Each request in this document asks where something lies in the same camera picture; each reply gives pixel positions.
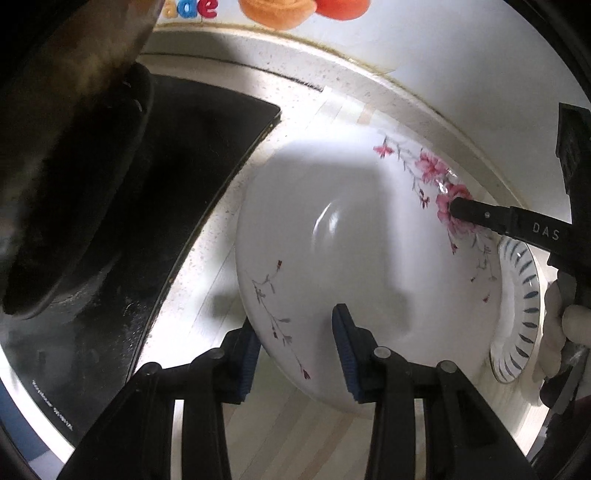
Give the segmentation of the white gloved right hand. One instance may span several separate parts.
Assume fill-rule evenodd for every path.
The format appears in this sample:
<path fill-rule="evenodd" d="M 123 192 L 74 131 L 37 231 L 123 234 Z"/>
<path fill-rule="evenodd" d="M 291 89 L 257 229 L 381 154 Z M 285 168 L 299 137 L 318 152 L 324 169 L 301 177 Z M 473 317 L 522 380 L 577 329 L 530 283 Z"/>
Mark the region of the white gloved right hand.
<path fill-rule="evenodd" d="M 568 305 L 557 281 L 546 290 L 544 301 L 543 334 L 535 368 L 538 379 L 558 375 L 567 341 L 590 347 L 590 309 Z"/>

